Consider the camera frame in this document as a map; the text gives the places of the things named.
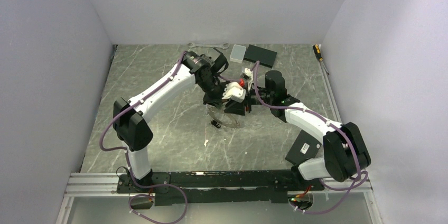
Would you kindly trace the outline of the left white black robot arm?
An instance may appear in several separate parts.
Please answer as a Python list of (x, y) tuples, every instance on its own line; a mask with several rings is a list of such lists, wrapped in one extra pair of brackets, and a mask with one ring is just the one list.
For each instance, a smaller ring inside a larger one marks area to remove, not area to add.
[(220, 105), (225, 85), (219, 76), (228, 65), (222, 53), (209, 57), (184, 51), (173, 68), (155, 84), (129, 100), (116, 100), (113, 129), (127, 153), (133, 174), (131, 186), (136, 191), (145, 192), (152, 185), (147, 149), (154, 134), (149, 122), (168, 102), (195, 85), (204, 92), (206, 103)]

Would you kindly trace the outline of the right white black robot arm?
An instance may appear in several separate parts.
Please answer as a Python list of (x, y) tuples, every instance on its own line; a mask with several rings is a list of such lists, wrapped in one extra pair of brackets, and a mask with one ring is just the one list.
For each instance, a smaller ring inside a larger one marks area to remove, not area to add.
[(224, 84), (221, 98), (226, 102), (226, 113), (245, 115), (253, 105), (263, 105), (276, 118), (301, 129), (289, 158), (297, 168), (291, 183), (298, 190), (314, 179), (359, 180), (371, 164), (359, 127), (333, 121), (306, 107), (287, 92), (279, 71), (265, 73), (265, 85), (260, 87), (254, 71), (246, 69), (239, 81)]

